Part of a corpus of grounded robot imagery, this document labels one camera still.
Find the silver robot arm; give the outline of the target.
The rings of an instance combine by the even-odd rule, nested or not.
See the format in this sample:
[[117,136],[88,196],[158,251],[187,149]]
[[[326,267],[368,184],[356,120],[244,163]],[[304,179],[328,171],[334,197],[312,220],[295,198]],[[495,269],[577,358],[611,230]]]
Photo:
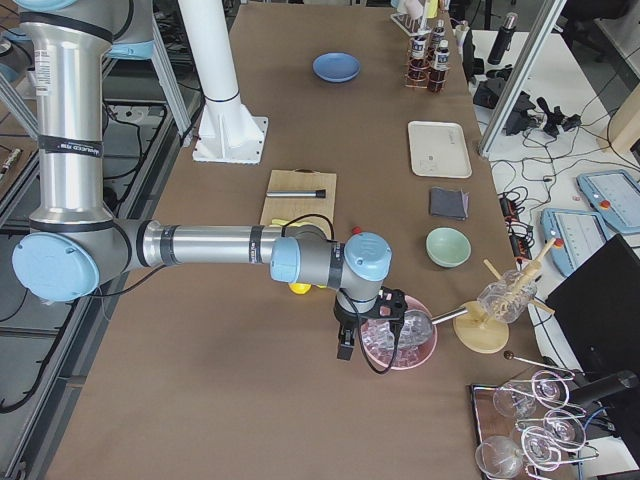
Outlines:
[[154,52],[148,1],[23,1],[20,25],[34,46],[41,203],[12,265],[34,295],[67,302],[143,267],[185,263],[266,264],[289,284],[336,293],[338,352],[361,346],[367,319],[398,341],[404,294],[384,286],[392,252],[373,233],[346,243],[313,225],[179,226],[121,220],[103,202],[102,61]]

